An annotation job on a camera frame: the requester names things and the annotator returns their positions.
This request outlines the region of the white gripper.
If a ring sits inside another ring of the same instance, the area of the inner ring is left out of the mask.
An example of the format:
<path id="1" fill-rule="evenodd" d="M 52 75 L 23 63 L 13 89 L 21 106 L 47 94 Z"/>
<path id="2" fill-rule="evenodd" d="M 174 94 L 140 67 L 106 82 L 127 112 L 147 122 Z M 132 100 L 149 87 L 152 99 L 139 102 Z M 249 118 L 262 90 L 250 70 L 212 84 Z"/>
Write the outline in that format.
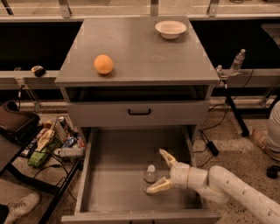
<path id="1" fill-rule="evenodd" d="M 170 168 L 170 178 L 162 177 L 156 183 L 146 189 L 148 194 L 167 191 L 174 186 L 175 188 L 186 189 L 188 185 L 188 175 L 190 165 L 177 162 L 177 159 L 164 149 L 159 150 L 167 166 Z"/>

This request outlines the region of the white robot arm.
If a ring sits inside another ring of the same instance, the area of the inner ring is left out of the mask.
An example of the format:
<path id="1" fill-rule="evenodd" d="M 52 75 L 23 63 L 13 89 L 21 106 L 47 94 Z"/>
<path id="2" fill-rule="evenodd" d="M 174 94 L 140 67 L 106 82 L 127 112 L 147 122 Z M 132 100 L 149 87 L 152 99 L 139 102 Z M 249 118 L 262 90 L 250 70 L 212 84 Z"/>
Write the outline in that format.
<path id="1" fill-rule="evenodd" d="M 160 149 L 159 153 L 169 167 L 169 178 L 162 177 L 149 186 L 146 190 L 148 194 L 178 188 L 192 189 L 200 197 L 216 203 L 226 203 L 233 198 L 262 224 L 280 224 L 280 205 L 226 168 L 215 165 L 207 171 L 178 162 L 164 149 Z"/>

